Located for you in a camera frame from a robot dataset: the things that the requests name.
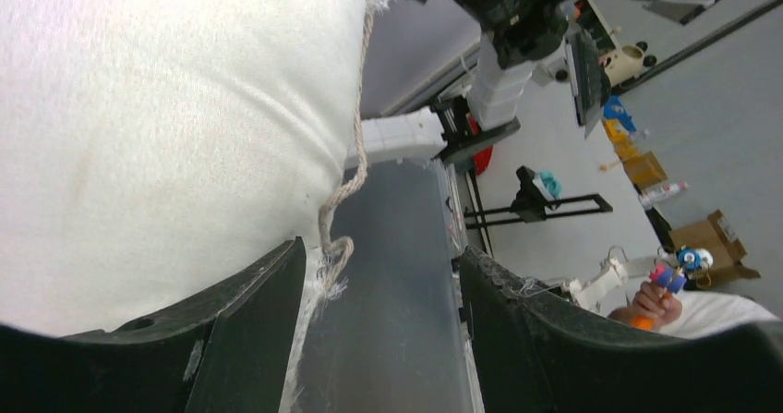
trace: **white fabric bag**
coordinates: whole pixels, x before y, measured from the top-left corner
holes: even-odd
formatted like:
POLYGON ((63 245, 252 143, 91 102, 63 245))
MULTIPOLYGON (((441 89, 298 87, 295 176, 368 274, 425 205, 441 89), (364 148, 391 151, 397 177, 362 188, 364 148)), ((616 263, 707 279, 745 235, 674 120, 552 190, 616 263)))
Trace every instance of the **white fabric bag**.
POLYGON ((112 330, 294 236, 351 143, 365 0, 0 0, 0 322, 112 330))

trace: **white bottle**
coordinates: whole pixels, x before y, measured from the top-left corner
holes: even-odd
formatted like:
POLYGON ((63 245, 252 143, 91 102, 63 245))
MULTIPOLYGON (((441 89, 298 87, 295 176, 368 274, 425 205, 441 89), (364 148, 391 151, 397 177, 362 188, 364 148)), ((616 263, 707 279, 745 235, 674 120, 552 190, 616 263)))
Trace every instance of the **white bottle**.
POLYGON ((631 139, 631 141, 636 142, 639 140, 645 140, 650 135, 649 129, 643 129, 642 131, 634 131, 633 133, 629 134, 628 137, 631 139))
POLYGON ((687 182, 664 184, 646 190, 641 196, 639 196, 639 202, 642 203, 642 206, 645 210, 650 210, 656 203, 677 196, 686 189, 688 189, 687 182))

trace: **person's hand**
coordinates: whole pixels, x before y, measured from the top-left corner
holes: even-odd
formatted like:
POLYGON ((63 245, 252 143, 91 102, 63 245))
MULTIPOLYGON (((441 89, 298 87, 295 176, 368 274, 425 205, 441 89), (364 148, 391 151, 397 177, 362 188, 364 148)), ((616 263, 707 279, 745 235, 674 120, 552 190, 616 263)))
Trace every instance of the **person's hand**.
POLYGON ((666 288, 642 283, 631 303, 633 314, 652 319, 654 329, 675 322, 682 314, 682 304, 673 295, 664 297, 665 294, 666 288))

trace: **rope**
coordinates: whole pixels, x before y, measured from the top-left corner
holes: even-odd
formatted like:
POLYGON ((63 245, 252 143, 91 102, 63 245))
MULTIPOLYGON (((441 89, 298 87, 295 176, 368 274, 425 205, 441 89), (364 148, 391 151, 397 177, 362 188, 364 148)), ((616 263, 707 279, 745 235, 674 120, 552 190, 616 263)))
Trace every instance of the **rope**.
POLYGON ((334 210, 341 202, 362 188, 362 185, 364 185, 365 180, 367 179, 367 151, 365 150, 365 141, 362 135, 362 119, 359 112, 359 104, 362 100, 362 75, 364 72, 365 56, 367 55, 367 47, 369 46, 369 36, 372 34, 372 26, 375 22, 373 13, 374 11, 371 8, 367 9, 365 15, 365 36, 364 41, 362 42, 362 54, 359 60, 359 91, 356 95, 354 115, 354 135, 356 153, 359 156, 359 166, 356 169, 354 177, 337 188, 319 210, 320 242, 323 247, 323 254, 327 258, 326 263, 331 264, 327 266, 323 277, 324 289, 327 294, 337 282, 337 278, 340 276, 340 273, 343 272, 348 260, 351 259, 351 255, 354 254, 354 241, 350 237, 343 236, 336 240, 331 240, 331 219, 334 215, 334 210))

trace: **brown cardboard box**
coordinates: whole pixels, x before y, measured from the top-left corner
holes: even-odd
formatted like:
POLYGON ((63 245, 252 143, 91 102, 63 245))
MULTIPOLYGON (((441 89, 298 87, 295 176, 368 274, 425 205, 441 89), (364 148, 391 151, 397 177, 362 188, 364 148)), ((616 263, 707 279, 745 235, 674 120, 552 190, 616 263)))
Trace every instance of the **brown cardboard box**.
POLYGON ((748 252, 721 211, 710 214, 704 221, 672 230, 669 235, 675 248, 687 245, 712 253, 715 263, 709 273, 711 286, 761 277, 756 270, 742 265, 741 259, 748 252))
POLYGON ((622 162, 625 174, 639 189, 650 188, 668 179, 653 152, 622 162))

